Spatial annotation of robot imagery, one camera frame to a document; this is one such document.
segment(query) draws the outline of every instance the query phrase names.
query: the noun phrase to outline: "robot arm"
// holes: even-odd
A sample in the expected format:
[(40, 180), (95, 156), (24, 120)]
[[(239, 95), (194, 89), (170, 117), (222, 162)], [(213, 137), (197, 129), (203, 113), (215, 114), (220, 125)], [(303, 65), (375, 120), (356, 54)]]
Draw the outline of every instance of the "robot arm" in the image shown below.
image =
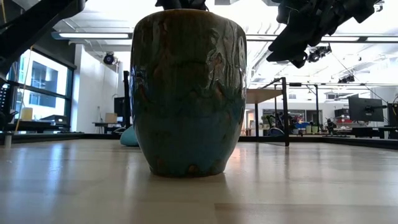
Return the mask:
[[(11, 64), (61, 19), (81, 12), (87, 0), (41, 0), (19, 18), (0, 26), (0, 86), (6, 82)], [(157, 0), (166, 9), (207, 10), (206, 0)], [(363, 22), (374, 13), (380, 0), (272, 0), (279, 3), (277, 21), (287, 27), (270, 45), (270, 62), (289, 60), (304, 66), (308, 45), (332, 35), (350, 18)]]
[(297, 68), (304, 66), (307, 46), (318, 45), (324, 35), (352, 17), (362, 23), (374, 13), (380, 0), (272, 0), (279, 3), (277, 21), (286, 28), (269, 46), (267, 60), (289, 60)]

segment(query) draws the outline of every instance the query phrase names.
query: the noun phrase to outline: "table surface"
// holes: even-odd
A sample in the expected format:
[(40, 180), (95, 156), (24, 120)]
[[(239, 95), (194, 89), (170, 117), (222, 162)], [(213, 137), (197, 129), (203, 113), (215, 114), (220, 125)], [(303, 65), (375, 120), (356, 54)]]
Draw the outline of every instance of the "table surface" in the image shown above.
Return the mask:
[(105, 123), (105, 122), (93, 122), (93, 124), (119, 124), (119, 123)]
[(238, 143), (223, 174), (168, 179), (115, 140), (0, 149), (0, 223), (396, 224), (398, 153)]
[(282, 94), (282, 90), (270, 89), (247, 89), (246, 90), (246, 103), (262, 103), (264, 101), (273, 99)]
[(366, 129), (398, 129), (398, 127), (354, 127), (353, 129), (366, 128)]

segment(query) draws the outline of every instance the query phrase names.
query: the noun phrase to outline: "vase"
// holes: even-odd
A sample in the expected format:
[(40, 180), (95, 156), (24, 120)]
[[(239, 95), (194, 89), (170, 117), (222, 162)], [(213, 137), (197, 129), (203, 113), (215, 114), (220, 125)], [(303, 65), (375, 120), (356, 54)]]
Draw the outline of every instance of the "vase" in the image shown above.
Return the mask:
[(211, 12), (175, 9), (134, 29), (134, 128), (150, 171), (203, 177), (224, 171), (246, 98), (246, 36)]

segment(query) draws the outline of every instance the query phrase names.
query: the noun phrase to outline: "ceiling beam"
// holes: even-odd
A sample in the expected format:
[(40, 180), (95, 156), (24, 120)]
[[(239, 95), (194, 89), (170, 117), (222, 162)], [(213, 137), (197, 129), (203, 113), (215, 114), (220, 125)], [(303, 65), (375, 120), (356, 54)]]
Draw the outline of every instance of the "ceiling beam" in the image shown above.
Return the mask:
[(39, 1), (38, 0), (12, 0), (15, 3), (17, 3), (21, 8), (28, 10), (35, 4), (37, 4)]
[(231, 4), (234, 4), (239, 0), (214, 0), (214, 5), (216, 6), (229, 6)]

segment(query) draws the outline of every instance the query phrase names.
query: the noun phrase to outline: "white wall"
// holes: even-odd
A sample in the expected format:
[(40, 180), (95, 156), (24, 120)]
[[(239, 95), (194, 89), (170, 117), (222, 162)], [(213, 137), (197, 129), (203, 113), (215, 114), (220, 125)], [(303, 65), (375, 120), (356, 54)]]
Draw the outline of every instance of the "white wall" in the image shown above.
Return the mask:
[(113, 113), (113, 98), (117, 93), (118, 74), (100, 62), (102, 58), (91, 56), (81, 44), (76, 45), (75, 77), (73, 81), (72, 131), (95, 133), (92, 122), (105, 119), (105, 113)]

